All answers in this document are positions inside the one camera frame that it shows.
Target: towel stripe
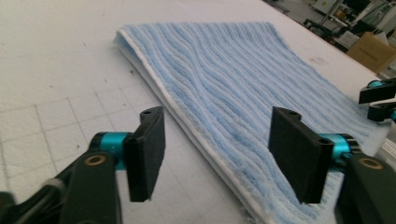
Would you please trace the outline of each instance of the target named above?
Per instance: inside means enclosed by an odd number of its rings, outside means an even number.
[[[181,109],[177,113],[191,121],[184,120],[192,133],[205,137],[205,150],[226,164],[221,168],[236,177],[233,184],[247,192],[246,200],[260,205],[257,214],[270,214],[262,220],[308,223],[332,212],[340,175],[329,174],[322,203],[309,206],[299,204],[277,168],[267,148],[272,107],[301,113],[316,132],[349,133],[361,144],[376,125],[292,52],[272,24],[166,23],[122,30],[163,94]]]

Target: white table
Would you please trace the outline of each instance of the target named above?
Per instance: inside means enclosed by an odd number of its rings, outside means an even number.
[[[112,44],[128,23],[269,21],[290,47],[357,100],[374,74],[259,0],[0,1],[0,190],[18,202],[73,161],[101,131],[133,132],[160,105]],[[253,223],[169,116],[153,200],[129,203],[125,223]]]

